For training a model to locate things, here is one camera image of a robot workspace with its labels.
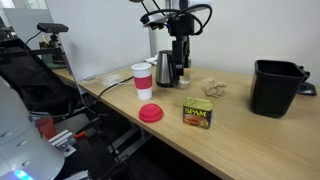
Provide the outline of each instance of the yellow can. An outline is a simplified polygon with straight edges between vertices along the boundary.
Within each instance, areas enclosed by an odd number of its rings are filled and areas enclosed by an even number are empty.
[[[208,100],[187,97],[183,100],[183,122],[188,125],[210,128],[213,103]]]

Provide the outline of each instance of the white robot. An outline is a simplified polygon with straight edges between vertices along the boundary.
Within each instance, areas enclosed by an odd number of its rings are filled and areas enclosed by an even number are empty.
[[[0,77],[0,180],[54,179],[64,160],[41,137],[18,93]]]

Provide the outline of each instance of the kettle base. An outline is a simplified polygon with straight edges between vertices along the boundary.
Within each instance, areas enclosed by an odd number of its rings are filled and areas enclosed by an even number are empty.
[[[172,87],[177,86],[177,84],[178,84],[178,82],[176,82],[176,83],[161,83],[161,82],[156,82],[156,83],[157,83],[157,85],[158,85],[159,87],[163,87],[163,88],[172,88]]]

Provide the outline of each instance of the black bin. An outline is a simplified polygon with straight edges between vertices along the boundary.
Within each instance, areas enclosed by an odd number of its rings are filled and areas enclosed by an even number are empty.
[[[273,118],[282,117],[304,79],[304,72],[294,63],[257,60],[251,85],[251,111]]]

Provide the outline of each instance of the electric kettle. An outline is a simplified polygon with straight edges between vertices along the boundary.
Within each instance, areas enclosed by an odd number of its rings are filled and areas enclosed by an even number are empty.
[[[172,59],[171,50],[159,51],[156,69],[156,83],[160,87],[175,87],[178,84],[179,76]]]

